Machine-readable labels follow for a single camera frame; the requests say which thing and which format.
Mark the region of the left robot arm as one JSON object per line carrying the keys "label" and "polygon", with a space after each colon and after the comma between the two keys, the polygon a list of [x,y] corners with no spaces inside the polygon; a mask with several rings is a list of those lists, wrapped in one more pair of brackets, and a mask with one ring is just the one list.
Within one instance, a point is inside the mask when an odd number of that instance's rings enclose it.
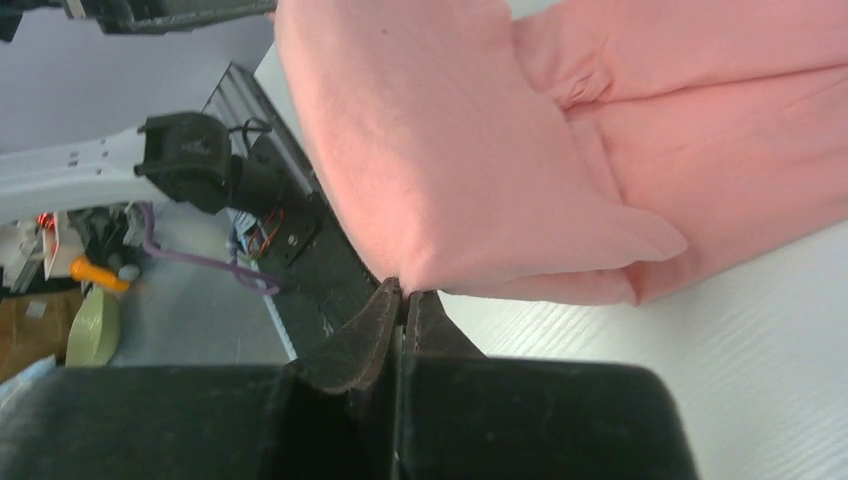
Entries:
{"label": "left robot arm", "polygon": [[[162,35],[275,10],[274,1],[4,1],[1,40],[10,42],[23,15],[62,9],[71,20],[97,22],[113,35]],[[148,178],[147,133],[129,129],[111,137],[5,155],[1,159],[1,222],[38,214],[122,202],[163,202]]]}

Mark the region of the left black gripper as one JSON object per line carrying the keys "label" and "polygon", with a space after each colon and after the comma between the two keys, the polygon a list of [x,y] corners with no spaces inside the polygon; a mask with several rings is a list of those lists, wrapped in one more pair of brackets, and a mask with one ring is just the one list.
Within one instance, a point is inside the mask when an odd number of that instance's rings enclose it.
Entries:
{"label": "left black gripper", "polygon": [[93,21],[108,35],[190,32],[245,17],[265,15],[276,0],[34,0],[1,3],[1,39],[14,39],[23,15],[63,11],[70,20]]}

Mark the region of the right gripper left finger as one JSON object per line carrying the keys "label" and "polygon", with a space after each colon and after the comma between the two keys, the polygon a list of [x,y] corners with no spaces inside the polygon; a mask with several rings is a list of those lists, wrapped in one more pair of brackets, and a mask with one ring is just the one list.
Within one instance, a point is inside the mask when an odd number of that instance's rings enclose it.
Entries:
{"label": "right gripper left finger", "polygon": [[388,479],[396,279],[286,365],[67,367],[1,417],[5,479]]}

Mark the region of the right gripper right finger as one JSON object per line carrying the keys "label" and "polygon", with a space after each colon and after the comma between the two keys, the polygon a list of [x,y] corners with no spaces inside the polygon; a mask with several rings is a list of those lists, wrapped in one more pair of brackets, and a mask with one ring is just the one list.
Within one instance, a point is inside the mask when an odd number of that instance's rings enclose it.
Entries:
{"label": "right gripper right finger", "polygon": [[435,293],[409,302],[401,479],[694,479],[676,403],[653,371],[483,355]]}

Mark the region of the salmon pink t shirt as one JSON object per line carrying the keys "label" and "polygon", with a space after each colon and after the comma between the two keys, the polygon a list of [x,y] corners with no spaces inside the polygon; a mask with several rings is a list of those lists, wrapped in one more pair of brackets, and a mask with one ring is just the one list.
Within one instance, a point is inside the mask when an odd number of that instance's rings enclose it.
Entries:
{"label": "salmon pink t shirt", "polygon": [[305,148],[408,292],[639,304],[847,216],[843,1],[282,1]]}

